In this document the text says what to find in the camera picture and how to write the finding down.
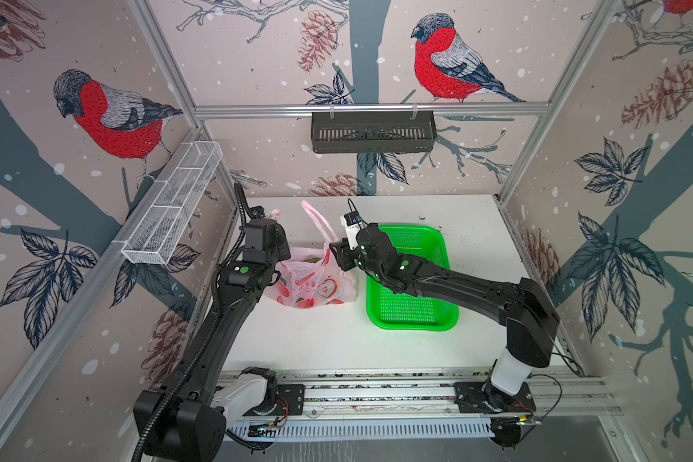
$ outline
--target bird head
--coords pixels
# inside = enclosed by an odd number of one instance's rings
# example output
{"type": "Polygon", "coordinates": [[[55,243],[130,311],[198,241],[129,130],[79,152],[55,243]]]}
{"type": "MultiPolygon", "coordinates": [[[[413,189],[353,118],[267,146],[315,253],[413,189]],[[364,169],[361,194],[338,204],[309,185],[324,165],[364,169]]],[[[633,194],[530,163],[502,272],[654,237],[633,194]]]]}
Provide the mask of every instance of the bird head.
{"type": "Polygon", "coordinates": [[[92,81],[89,75],[76,69],[70,69],[60,75],[54,82],[54,98],[57,100],[57,108],[62,117],[72,114],[82,117],[85,112],[82,109],[80,91],[82,87],[92,81]]]}
{"type": "Polygon", "coordinates": [[[416,24],[411,38],[418,40],[418,42],[424,45],[434,35],[434,32],[444,28],[454,28],[454,21],[452,21],[449,15],[444,13],[426,15],[416,24]]]}

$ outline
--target white mesh basket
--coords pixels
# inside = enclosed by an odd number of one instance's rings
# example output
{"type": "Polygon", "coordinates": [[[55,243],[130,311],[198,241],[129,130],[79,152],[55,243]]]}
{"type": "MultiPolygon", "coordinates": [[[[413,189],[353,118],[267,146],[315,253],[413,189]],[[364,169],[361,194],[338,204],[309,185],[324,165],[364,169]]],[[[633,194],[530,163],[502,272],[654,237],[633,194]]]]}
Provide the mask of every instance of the white mesh basket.
{"type": "Polygon", "coordinates": [[[169,263],[222,157],[221,146],[214,141],[190,144],[121,250],[131,263],[169,263]]]}

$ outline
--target black metal basket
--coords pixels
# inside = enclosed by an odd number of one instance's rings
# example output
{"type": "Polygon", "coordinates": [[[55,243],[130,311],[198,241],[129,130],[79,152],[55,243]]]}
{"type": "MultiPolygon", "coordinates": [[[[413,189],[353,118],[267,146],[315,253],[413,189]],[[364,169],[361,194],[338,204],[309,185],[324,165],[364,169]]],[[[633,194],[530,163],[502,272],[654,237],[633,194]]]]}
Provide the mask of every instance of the black metal basket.
{"type": "Polygon", "coordinates": [[[313,152],[429,152],[437,127],[433,111],[315,112],[313,152]]]}

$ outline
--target white tabletop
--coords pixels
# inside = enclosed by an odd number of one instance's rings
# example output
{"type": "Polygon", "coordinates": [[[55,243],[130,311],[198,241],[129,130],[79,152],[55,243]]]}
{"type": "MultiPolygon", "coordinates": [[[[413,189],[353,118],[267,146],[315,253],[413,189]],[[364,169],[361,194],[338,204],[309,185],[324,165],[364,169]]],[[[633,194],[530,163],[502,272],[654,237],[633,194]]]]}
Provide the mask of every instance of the white tabletop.
{"type": "MultiPolygon", "coordinates": [[[[250,198],[249,206],[282,210],[279,223],[288,243],[323,245],[301,208],[303,198],[250,198]]],[[[339,217],[346,198],[306,198],[345,236],[339,217]]],[[[352,198],[367,222],[420,224],[444,236],[451,269],[488,280],[518,282],[528,277],[490,195],[373,196],[352,198]]],[[[288,308],[262,297],[241,327],[223,366],[276,370],[428,370],[490,367],[506,346],[506,329],[482,314],[460,307],[454,328],[445,332],[384,330],[365,309],[365,275],[357,269],[357,300],[308,310],[288,308]]]]}

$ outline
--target green basket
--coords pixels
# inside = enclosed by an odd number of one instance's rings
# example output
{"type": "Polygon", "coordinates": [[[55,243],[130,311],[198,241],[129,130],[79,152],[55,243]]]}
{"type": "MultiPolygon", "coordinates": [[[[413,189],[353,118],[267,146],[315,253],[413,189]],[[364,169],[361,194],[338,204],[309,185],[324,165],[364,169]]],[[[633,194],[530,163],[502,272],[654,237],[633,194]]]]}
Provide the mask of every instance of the green basket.
{"type": "MultiPolygon", "coordinates": [[[[412,225],[382,225],[398,253],[426,258],[449,269],[444,237],[434,228],[412,225]]],[[[367,278],[367,315],[383,329],[449,330],[459,317],[456,305],[447,301],[394,294],[367,278]]]]}

